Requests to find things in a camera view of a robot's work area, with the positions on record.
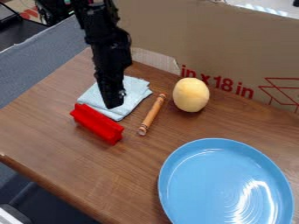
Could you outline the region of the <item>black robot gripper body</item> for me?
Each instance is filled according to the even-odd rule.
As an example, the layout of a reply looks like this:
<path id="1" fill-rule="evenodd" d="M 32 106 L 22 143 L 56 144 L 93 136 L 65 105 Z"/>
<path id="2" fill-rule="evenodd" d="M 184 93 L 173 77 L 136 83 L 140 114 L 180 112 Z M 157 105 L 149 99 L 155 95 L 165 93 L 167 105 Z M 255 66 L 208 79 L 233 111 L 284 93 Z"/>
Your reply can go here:
<path id="1" fill-rule="evenodd" d="M 100 85 L 121 83 L 124 70 L 132 64 L 131 38 L 92 38 L 95 77 Z"/>

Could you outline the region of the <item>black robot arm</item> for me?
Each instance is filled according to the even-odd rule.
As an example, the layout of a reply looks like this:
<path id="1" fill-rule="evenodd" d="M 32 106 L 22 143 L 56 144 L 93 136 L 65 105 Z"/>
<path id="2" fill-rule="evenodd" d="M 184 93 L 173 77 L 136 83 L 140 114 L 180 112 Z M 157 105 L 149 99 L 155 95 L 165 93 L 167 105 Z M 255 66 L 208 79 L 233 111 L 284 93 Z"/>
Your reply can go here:
<path id="1" fill-rule="evenodd" d="M 112 0 L 71 0 L 71 6 L 91 46 L 95 78 L 108 109 L 124 103 L 124 71 L 132 65 L 131 37 L 117 27 L 117 7 Z"/>

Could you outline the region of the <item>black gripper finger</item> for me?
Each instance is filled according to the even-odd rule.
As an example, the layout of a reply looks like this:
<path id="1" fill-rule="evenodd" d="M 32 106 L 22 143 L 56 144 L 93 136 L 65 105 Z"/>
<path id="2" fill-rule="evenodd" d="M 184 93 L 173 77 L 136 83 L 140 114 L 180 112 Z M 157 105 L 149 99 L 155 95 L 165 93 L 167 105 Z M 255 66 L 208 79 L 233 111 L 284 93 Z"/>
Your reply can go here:
<path id="1" fill-rule="evenodd" d="M 119 84 L 116 87 L 116 100 L 115 100 L 116 107 L 123 105 L 125 96 L 127 96 L 127 91 L 124 88 L 124 84 Z"/>
<path id="2" fill-rule="evenodd" d="M 113 101 L 113 92 L 111 89 L 111 86 L 105 82 L 100 82 L 97 84 L 103 102 L 105 103 L 105 106 L 108 109 L 112 109 L 115 107 L 115 101 Z"/>

